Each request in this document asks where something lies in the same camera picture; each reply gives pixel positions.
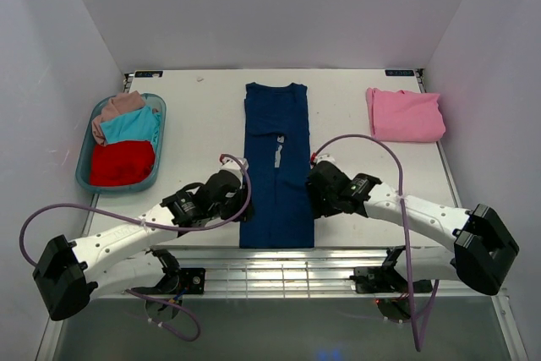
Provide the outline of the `dark blue t shirt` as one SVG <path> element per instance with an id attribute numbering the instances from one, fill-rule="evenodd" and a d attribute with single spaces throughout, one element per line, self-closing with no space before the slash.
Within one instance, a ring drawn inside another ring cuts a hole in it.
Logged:
<path id="1" fill-rule="evenodd" d="M 314 215 L 305 186 L 310 171 L 308 88 L 250 83 L 244 99 L 244 157 L 253 217 L 242 222 L 243 249 L 314 246 Z"/>

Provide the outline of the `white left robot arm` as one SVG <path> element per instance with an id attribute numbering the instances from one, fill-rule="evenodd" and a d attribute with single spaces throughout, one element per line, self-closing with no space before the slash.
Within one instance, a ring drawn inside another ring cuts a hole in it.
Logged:
<path id="1" fill-rule="evenodd" d="M 135 290 L 149 297 L 180 291 L 185 277 L 160 243 L 249 215 L 252 185 L 237 170 L 221 169 L 206 183 L 191 183 L 135 219 L 85 238 L 50 240 L 33 279 L 50 318 L 66 320 L 91 300 Z"/>

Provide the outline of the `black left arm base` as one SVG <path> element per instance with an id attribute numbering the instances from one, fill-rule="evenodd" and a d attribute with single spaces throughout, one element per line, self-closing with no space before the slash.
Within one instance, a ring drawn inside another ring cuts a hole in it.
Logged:
<path id="1" fill-rule="evenodd" d="M 145 295 L 203 294 L 205 273 L 205 268 L 180 268 L 166 271 L 155 284 L 136 285 L 133 290 Z"/>

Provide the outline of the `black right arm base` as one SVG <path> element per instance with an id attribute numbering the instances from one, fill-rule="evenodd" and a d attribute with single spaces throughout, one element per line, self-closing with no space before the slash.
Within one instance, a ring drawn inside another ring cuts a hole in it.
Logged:
<path id="1" fill-rule="evenodd" d="M 393 266 L 356 267 L 349 279 L 357 293 L 408 293 L 407 278 Z"/>

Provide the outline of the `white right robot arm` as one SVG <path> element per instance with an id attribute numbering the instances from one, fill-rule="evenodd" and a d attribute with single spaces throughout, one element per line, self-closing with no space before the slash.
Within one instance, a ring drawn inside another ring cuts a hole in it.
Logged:
<path id="1" fill-rule="evenodd" d="M 429 293 L 436 281 L 446 280 L 494 296 L 519 253 L 504 222 L 487 205 L 468 210 L 402 198 L 378 178 L 364 173 L 349 178 L 328 160 L 310 170 L 306 187 L 316 218 L 359 215 L 407 227 L 436 243 L 388 248 L 381 265 L 355 270 L 352 279 L 361 293 Z"/>

